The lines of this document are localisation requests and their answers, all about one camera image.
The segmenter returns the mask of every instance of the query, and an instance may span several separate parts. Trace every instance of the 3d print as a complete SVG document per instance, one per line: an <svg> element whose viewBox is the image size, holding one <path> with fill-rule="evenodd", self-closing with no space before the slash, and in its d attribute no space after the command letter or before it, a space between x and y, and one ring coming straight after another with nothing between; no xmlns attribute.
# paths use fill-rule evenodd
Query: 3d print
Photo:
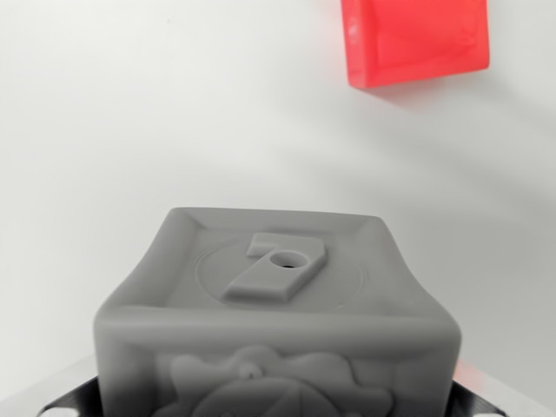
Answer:
<svg viewBox="0 0 556 417"><path fill-rule="evenodd" d="M175 208L95 322L106 417L441 417L460 348L382 220Z"/></svg>

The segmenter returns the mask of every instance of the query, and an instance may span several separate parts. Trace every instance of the hole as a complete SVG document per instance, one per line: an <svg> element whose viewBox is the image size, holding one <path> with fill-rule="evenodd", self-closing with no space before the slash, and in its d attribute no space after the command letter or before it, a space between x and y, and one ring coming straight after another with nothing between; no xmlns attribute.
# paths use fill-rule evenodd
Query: hole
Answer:
<svg viewBox="0 0 556 417"><path fill-rule="evenodd" d="M307 264L305 256L295 252L278 252L270 256L270 261L282 268L300 268Z"/></svg>

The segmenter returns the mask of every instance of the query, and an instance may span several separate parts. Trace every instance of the cube top face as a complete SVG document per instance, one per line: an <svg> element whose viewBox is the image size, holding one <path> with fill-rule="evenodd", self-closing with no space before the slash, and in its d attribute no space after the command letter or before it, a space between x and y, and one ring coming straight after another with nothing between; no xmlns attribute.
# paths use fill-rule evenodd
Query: cube top face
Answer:
<svg viewBox="0 0 556 417"><path fill-rule="evenodd" d="M441 417L460 333L379 218L175 208L95 341L106 417Z"/></svg>
<svg viewBox="0 0 556 417"><path fill-rule="evenodd" d="M371 88L489 65L487 0L342 0L351 85Z"/></svg>
<svg viewBox="0 0 556 417"><path fill-rule="evenodd" d="M152 265L153 255L163 265ZM386 225L370 216L177 208L141 268L140 276L130 277L131 298L124 296L120 305L214 310L230 317L253 310L442 313L408 273ZM141 293L153 283L155 292Z"/></svg>

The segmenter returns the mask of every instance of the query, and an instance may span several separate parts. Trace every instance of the gray cube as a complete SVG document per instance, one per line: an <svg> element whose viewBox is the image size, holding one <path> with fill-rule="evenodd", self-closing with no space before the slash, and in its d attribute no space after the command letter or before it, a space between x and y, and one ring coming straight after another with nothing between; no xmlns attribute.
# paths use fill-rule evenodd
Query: gray cube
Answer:
<svg viewBox="0 0 556 417"><path fill-rule="evenodd" d="M441 417L460 348L377 217L175 208L95 321L106 417Z"/></svg>

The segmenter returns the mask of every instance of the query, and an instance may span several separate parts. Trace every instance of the red cube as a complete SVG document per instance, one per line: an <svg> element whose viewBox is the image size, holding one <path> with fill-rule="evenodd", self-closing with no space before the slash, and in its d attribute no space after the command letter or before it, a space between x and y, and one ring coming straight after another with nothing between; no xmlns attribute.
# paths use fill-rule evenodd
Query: red cube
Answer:
<svg viewBox="0 0 556 417"><path fill-rule="evenodd" d="M369 88L483 70L487 0L341 0L349 83Z"/></svg>

